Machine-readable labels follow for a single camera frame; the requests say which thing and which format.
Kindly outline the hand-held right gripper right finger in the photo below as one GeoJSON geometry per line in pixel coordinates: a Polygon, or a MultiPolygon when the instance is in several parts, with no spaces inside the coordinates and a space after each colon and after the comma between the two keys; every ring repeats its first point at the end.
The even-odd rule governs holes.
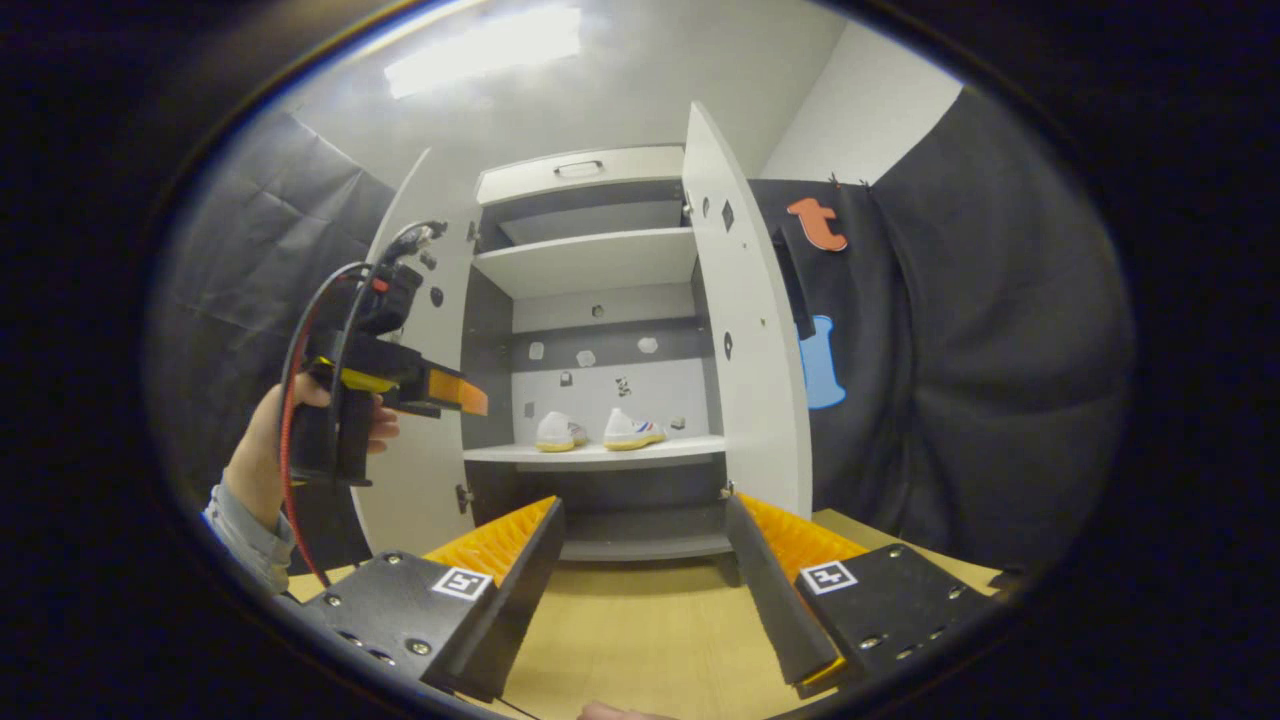
{"type": "Polygon", "coordinates": [[[724,532],[783,682],[808,700],[925,669],[992,619],[992,594],[913,547],[876,550],[744,493],[724,532]]]}

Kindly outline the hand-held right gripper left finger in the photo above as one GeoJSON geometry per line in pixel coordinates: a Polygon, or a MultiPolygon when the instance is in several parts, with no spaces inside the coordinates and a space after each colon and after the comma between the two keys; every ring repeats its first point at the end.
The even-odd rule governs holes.
{"type": "Polygon", "coordinates": [[[506,691],[564,534],[564,506],[548,496],[430,553],[379,553],[297,609],[364,666],[490,702],[506,691]]]}

